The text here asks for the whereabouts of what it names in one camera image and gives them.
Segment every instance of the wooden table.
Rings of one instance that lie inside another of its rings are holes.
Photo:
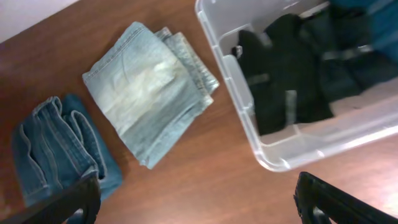
[[[120,189],[103,202],[98,223],[300,223],[292,194],[301,170],[398,216],[398,137],[290,172],[273,173],[256,162],[194,4],[81,0],[0,44],[0,195],[5,199],[0,215],[23,209],[9,149],[11,130],[47,97],[75,93],[124,176]],[[183,32],[221,82],[215,102],[153,170],[139,166],[81,79],[133,21],[152,31],[167,26]]]

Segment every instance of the storage container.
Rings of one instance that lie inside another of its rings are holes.
[[[230,54],[239,30],[260,33],[284,14],[310,16],[325,6],[319,0],[197,0],[195,6],[254,155],[271,171],[291,170],[398,132],[398,79],[394,79],[332,103],[332,119],[258,135],[252,96]]]

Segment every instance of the denim fabric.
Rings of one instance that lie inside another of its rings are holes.
[[[121,183],[121,172],[82,103],[70,95],[37,106],[14,131],[14,162],[26,206],[69,187],[93,172],[103,195]]]
[[[134,22],[83,80],[123,143],[151,169],[211,103],[207,98],[202,104],[203,91],[190,72],[160,38]]]
[[[371,16],[373,46],[398,63],[398,1],[330,0],[344,7],[365,7]]]

